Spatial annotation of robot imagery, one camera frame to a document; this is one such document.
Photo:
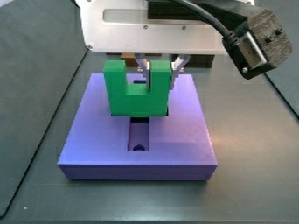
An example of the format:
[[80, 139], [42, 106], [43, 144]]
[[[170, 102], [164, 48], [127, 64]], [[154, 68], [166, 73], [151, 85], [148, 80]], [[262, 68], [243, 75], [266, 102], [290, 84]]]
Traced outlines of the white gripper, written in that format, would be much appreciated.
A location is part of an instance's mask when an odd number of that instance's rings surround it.
[[223, 54], [222, 36], [199, 20], [151, 19], [147, 0], [75, 0], [86, 46], [95, 53], [136, 53], [146, 87], [151, 89], [151, 63], [144, 53], [180, 54], [172, 66], [171, 88], [191, 59], [190, 54]]

